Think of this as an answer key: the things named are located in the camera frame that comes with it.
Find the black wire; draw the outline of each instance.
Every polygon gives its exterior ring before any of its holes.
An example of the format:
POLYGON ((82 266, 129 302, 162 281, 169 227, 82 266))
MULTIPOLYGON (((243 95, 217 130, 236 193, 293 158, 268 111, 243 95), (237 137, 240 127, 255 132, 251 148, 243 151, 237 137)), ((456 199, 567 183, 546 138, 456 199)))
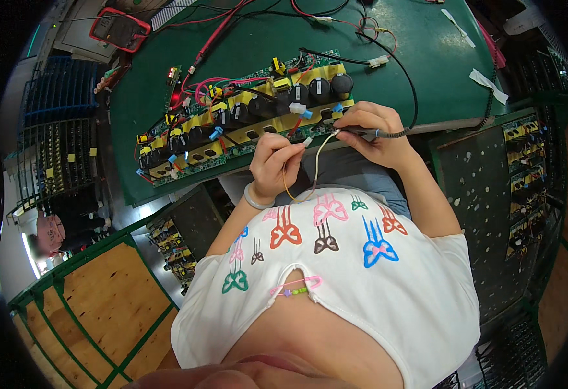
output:
POLYGON ((401 66, 401 69, 403 69, 403 73, 405 73, 405 76, 407 77, 407 81, 409 81, 409 85, 412 87, 412 96, 413 96, 412 124, 409 125, 409 128, 405 128, 403 131, 401 131, 399 133, 388 134, 388 137, 391 138, 391 139, 404 136, 409 131, 412 130, 413 126, 416 124, 416 120, 418 119, 418 96, 416 95, 416 88, 413 86, 412 79, 411 79, 411 77, 409 77, 409 74, 407 73, 407 70, 405 70, 405 67, 403 66, 403 64, 401 64, 401 61, 399 61, 398 58, 396 57, 396 55, 394 55, 394 52, 392 52, 390 49, 388 49, 386 46, 382 45, 381 43, 377 42, 376 39, 371 38, 370 36, 364 34, 363 32, 357 32, 356 34, 364 35, 365 37, 369 38, 374 44, 381 47, 384 51, 386 51, 388 54, 390 54, 392 56, 392 58, 394 58, 394 60, 397 62, 398 66, 401 66))
POLYGON ((246 92, 253 93, 254 95, 263 96, 264 98, 266 98, 266 99, 268 99, 268 100, 275 101, 275 97, 273 97, 273 96, 271 96, 271 95, 267 95, 265 92, 261 92, 261 91, 256 90, 256 89, 240 87, 240 86, 238 86, 238 85, 235 85, 235 86, 234 86, 234 89, 244 90, 244 91, 246 91, 246 92))
POLYGON ((360 61, 360 60, 355 60, 355 59, 350 59, 350 58, 337 57, 335 55, 321 53, 321 52, 314 51, 314 50, 308 50, 305 47, 300 47, 299 51, 304 52, 304 53, 308 53, 308 54, 318 55, 319 57, 332 58, 332 59, 336 59, 336 60, 343 61, 343 62, 350 62, 352 64, 358 64, 358 65, 370 65, 371 64, 369 61, 360 61))
POLYGON ((340 4, 340 5, 337 6, 336 8, 330 9, 329 11, 311 13, 311 12, 306 12, 306 11, 302 10, 302 9, 299 7, 299 4, 297 4, 297 1, 296 1, 296 0, 291 0, 291 1, 293 2, 293 4, 295 4, 295 7, 297 7, 298 10, 300 10, 301 12, 305 12, 305 13, 307 13, 307 14, 311 14, 311 15, 313 15, 313 16, 326 16, 326 15, 334 14, 334 13, 340 11, 342 8, 346 7, 346 5, 349 3, 349 0, 344 0, 344 1, 342 2, 342 4, 340 4))

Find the woman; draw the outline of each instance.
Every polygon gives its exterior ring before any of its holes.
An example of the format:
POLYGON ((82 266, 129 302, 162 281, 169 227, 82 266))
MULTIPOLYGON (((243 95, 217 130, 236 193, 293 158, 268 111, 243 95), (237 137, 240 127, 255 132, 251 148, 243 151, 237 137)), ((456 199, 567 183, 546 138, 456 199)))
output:
MULTIPOLYGON (((393 109, 366 102, 334 127, 356 125, 403 130, 393 109)), ((318 182, 330 185, 276 208, 304 148, 261 137, 255 181, 198 262, 172 325, 160 368, 182 370, 135 387, 431 388, 467 359, 478 300, 451 206, 406 137, 337 137, 359 154, 321 155, 318 182), (411 220, 381 166, 399 173, 411 220)))

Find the wrist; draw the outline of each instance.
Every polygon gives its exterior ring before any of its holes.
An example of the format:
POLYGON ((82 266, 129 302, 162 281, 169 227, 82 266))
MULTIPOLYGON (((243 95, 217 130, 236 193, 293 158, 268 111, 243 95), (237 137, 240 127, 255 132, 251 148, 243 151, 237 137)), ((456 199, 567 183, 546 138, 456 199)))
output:
POLYGON ((249 185, 248 193, 252 200, 261 206, 266 206, 275 201, 275 196, 264 195, 260 193, 260 191, 257 191, 255 181, 249 185))

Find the wire connector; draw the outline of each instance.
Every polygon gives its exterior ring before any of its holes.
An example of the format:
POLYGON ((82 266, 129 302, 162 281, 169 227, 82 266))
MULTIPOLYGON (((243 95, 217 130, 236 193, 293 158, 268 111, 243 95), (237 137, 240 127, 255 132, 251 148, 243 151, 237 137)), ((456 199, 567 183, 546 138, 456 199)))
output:
POLYGON ((215 139, 217 139, 218 137, 220 137, 221 134, 223 134, 223 133, 224 133, 224 129, 221 128, 221 127, 219 127, 219 126, 217 126, 217 127, 215 127, 215 131, 213 131, 212 134, 210 134, 208 138, 209 138, 211 141, 215 142, 215 139))
POLYGON ((306 113, 306 106, 304 104, 290 103, 288 109, 290 110, 291 113, 296 113, 296 114, 306 113))
POLYGON ((386 64, 387 62, 388 62, 388 56, 382 55, 381 57, 377 57, 377 58, 373 58, 373 59, 369 60, 368 66, 371 67, 371 68, 376 68, 378 66, 386 64))
POLYGON ((331 111, 342 113, 342 111, 344 111, 344 107, 342 106, 342 104, 338 103, 338 104, 334 105, 334 108, 332 108, 331 111))
POLYGON ((315 20, 318 20, 319 22, 327 22, 327 23, 332 23, 333 18, 331 16, 312 16, 315 20))

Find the white connector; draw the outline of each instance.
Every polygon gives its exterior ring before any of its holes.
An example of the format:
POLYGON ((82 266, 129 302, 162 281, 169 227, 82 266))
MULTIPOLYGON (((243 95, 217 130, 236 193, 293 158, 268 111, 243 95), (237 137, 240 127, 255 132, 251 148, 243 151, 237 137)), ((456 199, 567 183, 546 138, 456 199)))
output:
POLYGON ((319 22, 327 22, 327 23, 331 23, 333 20, 331 16, 313 16, 313 18, 315 20, 318 20, 319 22))
POLYGON ((381 57, 377 57, 377 58, 373 58, 371 60, 368 60, 369 65, 371 68, 376 68, 380 65, 383 65, 385 63, 388 62, 388 56, 387 55, 382 55, 381 57))
POLYGON ((291 113, 303 114, 306 111, 306 106, 299 103, 290 103, 288 109, 291 113))

